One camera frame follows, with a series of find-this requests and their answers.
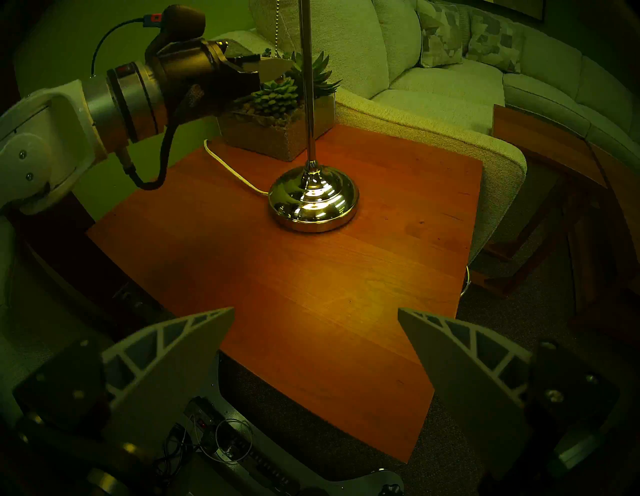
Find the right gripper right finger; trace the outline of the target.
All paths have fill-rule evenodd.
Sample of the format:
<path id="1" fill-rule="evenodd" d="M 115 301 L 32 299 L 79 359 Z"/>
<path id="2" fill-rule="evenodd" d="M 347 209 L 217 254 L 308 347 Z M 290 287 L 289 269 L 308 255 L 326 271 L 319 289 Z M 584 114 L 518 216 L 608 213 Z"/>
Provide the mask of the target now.
<path id="1" fill-rule="evenodd" d="M 399 308 L 435 392 L 492 478 L 569 471 L 618 403 L 618 388 L 554 340 L 531 353 L 468 322 Z"/>

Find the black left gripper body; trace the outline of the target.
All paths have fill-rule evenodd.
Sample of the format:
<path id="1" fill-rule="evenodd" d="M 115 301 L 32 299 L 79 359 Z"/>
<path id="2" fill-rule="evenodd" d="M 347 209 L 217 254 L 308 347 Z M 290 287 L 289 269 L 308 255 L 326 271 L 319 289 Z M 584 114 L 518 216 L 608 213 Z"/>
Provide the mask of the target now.
<path id="1" fill-rule="evenodd" d="M 172 43 L 150 58 L 167 117 L 171 117 L 193 85 L 203 91 L 191 120 L 217 115 L 231 103 L 261 88 L 256 73 L 229 63 L 225 55 L 251 53 L 233 40 L 190 40 Z"/>

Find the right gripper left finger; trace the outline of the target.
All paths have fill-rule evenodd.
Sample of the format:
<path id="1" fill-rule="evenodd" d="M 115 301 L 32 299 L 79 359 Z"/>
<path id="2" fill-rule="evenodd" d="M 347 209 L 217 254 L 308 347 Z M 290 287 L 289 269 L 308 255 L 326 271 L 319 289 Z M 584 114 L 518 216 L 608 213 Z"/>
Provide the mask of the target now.
<path id="1" fill-rule="evenodd" d="M 158 322 L 101 351 L 78 339 L 14 388 L 24 414 L 60 431 L 159 447 L 206 379 L 232 307 Z"/>

